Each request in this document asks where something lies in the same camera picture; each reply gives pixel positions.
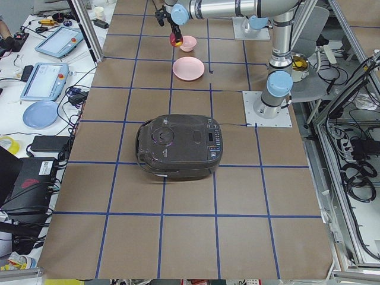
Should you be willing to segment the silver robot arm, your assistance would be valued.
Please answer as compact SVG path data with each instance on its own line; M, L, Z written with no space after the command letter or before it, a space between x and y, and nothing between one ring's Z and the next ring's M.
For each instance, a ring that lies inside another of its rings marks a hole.
M271 21L273 31L268 77L253 111L263 119L274 119L293 86L291 78L292 34L295 13L300 1L164 1L175 28L191 20L209 18L243 18L244 26L260 30Z

